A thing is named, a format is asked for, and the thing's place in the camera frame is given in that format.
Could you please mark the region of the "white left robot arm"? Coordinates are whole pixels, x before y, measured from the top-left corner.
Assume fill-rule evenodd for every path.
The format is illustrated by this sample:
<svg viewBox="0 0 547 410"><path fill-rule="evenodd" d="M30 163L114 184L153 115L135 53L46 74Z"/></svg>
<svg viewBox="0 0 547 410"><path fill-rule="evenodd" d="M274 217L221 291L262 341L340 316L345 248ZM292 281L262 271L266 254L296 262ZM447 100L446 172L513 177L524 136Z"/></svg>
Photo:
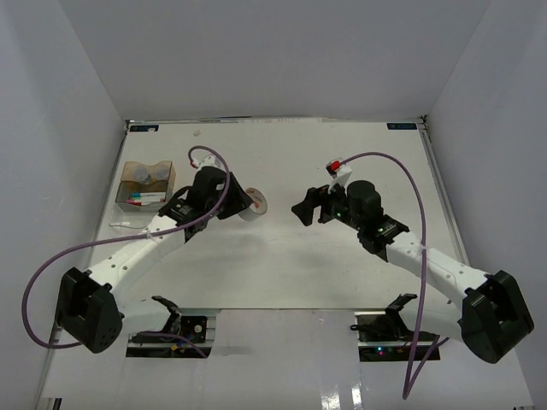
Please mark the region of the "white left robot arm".
<svg viewBox="0 0 547 410"><path fill-rule="evenodd" d="M156 334L163 341L179 335L178 306L162 296L136 304L129 290L165 256L203 231L209 220L225 220L252 209L250 193L233 173L206 166L192 185L178 190L133 240L85 271L62 276L55 322L92 353L106 350L120 335Z"/></svg>

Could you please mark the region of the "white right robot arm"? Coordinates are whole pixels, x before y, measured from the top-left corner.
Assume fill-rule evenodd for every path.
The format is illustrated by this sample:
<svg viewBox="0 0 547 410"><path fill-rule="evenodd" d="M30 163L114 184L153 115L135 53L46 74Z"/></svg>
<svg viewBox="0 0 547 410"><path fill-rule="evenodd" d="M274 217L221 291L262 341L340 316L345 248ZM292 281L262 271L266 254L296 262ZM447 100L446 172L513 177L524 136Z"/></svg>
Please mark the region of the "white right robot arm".
<svg viewBox="0 0 547 410"><path fill-rule="evenodd" d="M319 223L336 220L356 231L361 246L381 260L400 267L442 293L456 313L439 310L419 313L418 297L402 294L369 324L353 326L359 332L406 340L417 329L417 318L427 333L463 342L483 361L495 364L534 329L516 279L505 271L480 271L436 249L426 249L403 223L384 212L380 194L368 181L346 188L339 184L307 190L291 211L305 226L320 213Z"/></svg>

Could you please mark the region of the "pink capped white marker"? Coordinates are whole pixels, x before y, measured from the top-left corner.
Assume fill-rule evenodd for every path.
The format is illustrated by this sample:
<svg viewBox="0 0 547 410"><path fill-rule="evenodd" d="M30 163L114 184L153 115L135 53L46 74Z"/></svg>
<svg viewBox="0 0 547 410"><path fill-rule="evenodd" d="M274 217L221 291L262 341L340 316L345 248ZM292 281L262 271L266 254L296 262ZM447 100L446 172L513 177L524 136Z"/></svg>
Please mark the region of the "pink capped white marker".
<svg viewBox="0 0 547 410"><path fill-rule="evenodd" d="M131 202L131 205L137 207L160 207L165 204L165 202Z"/></svg>

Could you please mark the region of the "blue capped white marker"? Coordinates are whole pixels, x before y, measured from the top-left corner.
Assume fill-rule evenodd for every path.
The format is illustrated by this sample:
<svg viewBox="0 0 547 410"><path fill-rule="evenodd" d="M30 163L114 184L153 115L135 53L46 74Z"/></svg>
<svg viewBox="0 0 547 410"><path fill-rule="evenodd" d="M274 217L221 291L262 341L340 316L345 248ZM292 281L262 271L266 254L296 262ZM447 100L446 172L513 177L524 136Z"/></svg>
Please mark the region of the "blue capped white marker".
<svg viewBox="0 0 547 410"><path fill-rule="evenodd" d="M137 200L138 198L165 198L165 192L143 192L143 193L132 193L129 198L132 200Z"/></svg>

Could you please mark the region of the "clear jar of paper clips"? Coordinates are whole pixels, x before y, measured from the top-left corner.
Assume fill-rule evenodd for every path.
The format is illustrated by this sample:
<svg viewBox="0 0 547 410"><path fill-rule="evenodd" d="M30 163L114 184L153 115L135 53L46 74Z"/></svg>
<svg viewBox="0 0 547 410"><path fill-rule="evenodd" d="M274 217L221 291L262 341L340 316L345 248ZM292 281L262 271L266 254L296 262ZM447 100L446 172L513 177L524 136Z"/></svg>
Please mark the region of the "clear jar of paper clips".
<svg viewBox="0 0 547 410"><path fill-rule="evenodd" d="M170 173L170 167L157 167L154 171L154 178L157 180L169 180Z"/></svg>

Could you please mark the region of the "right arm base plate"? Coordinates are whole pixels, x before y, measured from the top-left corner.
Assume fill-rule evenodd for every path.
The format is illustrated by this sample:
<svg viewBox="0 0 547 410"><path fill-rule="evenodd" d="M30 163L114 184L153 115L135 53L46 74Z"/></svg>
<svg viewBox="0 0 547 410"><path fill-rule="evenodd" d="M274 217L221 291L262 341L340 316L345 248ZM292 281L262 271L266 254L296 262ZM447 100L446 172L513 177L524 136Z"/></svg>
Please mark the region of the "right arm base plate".
<svg viewBox="0 0 547 410"><path fill-rule="evenodd" d="M400 331L383 312L357 312L350 329L356 333L361 362L405 362L409 359L412 331Z"/></svg>

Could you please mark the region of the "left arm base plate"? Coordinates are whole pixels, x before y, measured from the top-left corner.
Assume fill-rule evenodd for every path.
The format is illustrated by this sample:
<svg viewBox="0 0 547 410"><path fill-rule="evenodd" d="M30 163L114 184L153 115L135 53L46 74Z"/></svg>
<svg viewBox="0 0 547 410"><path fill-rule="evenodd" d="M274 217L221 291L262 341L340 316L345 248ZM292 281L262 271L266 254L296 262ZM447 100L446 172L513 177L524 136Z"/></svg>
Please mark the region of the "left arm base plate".
<svg viewBox="0 0 547 410"><path fill-rule="evenodd" d="M215 320L207 316L182 316L170 331L176 337L134 335L129 338L126 356L151 359L206 359L215 338Z"/></svg>

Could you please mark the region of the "large white tape roll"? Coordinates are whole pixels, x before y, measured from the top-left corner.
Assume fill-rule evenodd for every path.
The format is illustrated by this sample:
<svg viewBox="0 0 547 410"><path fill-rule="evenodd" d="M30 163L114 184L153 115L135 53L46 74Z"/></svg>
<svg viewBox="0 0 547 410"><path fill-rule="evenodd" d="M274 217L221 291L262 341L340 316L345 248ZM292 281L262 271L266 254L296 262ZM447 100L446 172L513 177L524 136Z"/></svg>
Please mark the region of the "large white tape roll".
<svg viewBox="0 0 547 410"><path fill-rule="evenodd" d="M268 211L268 203L266 197L256 188L249 187L244 192L251 199L251 205L241 211L238 216L246 222L253 222Z"/></svg>

